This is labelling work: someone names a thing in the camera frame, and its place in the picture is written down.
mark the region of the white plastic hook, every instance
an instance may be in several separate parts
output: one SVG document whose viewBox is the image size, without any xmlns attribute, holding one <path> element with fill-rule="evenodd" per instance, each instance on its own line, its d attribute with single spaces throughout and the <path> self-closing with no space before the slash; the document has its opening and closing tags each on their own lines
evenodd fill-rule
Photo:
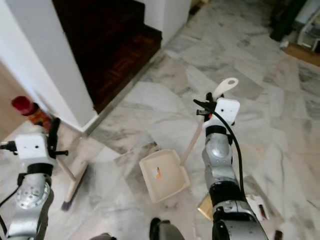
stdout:
<svg viewBox="0 0 320 240">
<path fill-rule="evenodd" d="M 237 84 L 239 83 L 239 80 L 235 77 L 229 77 L 224 79 L 219 86 L 214 90 L 213 92 L 213 100 L 217 101 L 217 99 L 224 94 L 226 91 L 229 91 L 230 89 L 233 89 Z"/>
</svg>

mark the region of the marble floor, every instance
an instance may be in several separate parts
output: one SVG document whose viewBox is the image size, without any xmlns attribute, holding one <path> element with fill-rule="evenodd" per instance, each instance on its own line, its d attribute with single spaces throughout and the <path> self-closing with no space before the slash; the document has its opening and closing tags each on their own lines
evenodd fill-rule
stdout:
<svg viewBox="0 0 320 240">
<path fill-rule="evenodd" d="M 320 239 L 320 68 L 280 51 L 269 38 L 270 10 L 263 0 L 212 0 L 89 137 L 61 127 L 59 149 L 70 151 L 63 160 L 87 160 L 89 167 L 67 213 L 60 207 L 68 178 L 55 169 L 46 240 L 105 232 L 147 240 L 153 217 L 169 219 L 186 240 L 210 240 L 212 223 L 197 210 L 207 193 L 205 136 L 186 162 L 191 186 L 158 204 L 151 203 L 139 160 L 160 149 L 182 157 L 200 120 L 193 99 L 204 100 L 228 77 L 239 79 L 226 97 L 241 104 L 233 129 L 244 188 L 265 201 L 265 232 L 269 239 L 275 230 L 284 240 Z M 15 187 L 11 176 L 20 167 L 16 157 L 2 155 L 1 196 Z M 1 209 L 7 223 L 14 204 Z"/>
</svg>

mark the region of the wooden floor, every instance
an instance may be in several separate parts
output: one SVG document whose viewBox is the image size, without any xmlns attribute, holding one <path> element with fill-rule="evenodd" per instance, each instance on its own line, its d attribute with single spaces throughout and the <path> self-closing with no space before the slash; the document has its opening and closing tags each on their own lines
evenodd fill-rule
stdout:
<svg viewBox="0 0 320 240">
<path fill-rule="evenodd" d="M 53 0 L 83 80 L 100 113 L 161 47 L 134 0 Z"/>
</svg>

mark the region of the red cap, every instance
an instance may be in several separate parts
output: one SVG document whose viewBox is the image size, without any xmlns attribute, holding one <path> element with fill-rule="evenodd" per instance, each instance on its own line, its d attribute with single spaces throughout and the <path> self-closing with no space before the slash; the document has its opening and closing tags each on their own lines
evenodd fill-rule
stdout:
<svg viewBox="0 0 320 240">
<path fill-rule="evenodd" d="M 35 112 L 34 103 L 31 102 L 26 96 L 17 96 L 11 101 L 11 105 L 22 115 L 31 115 Z"/>
</svg>

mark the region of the dustpan handle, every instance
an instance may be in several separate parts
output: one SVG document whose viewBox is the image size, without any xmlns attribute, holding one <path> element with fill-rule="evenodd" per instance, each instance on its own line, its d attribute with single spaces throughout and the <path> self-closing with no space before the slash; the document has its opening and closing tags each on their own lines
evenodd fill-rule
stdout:
<svg viewBox="0 0 320 240">
<path fill-rule="evenodd" d="M 195 146 L 195 144 L 196 144 L 196 142 L 197 142 L 197 140 L 198 140 L 198 138 L 199 138 L 199 136 L 200 136 L 200 134 L 201 134 L 202 125 L 203 125 L 203 122 L 201 121 L 201 122 L 199 123 L 199 125 L 198 125 L 198 128 L 196 129 L 196 132 L 195 132 L 195 134 L 194 134 L 194 136 L 193 136 L 193 138 L 192 138 L 192 140 L 191 140 L 188 148 L 187 148 L 186 151 L 185 151 L 185 154 L 184 154 L 184 156 L 183 156 L 183 159 L 182 159 L 182 161 L 181 161 L 181 163 L 180 163 L 181 166 L 185 165 L 185 162 L 187 161 L 187 159 L 188 159 L 188 157 L 189 157 L 192 149 L 194 149 L 194 146 Z"/>
</svg>

